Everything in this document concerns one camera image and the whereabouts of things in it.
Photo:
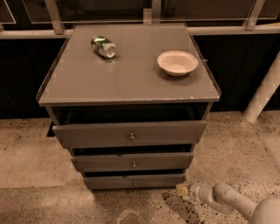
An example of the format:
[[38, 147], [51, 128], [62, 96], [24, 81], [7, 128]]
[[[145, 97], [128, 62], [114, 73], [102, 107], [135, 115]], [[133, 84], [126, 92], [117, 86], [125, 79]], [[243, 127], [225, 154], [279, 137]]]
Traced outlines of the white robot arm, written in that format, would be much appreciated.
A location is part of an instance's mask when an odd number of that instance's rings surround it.
[[214, 187], [209, 184], [177, 184], [179, 195], [208, 204], [213, 210], [232, 214], [236, 210], [250, 224], [280, 224], [280, 199], [266, 198], [258, 203], [248, 199], [226, 183]]

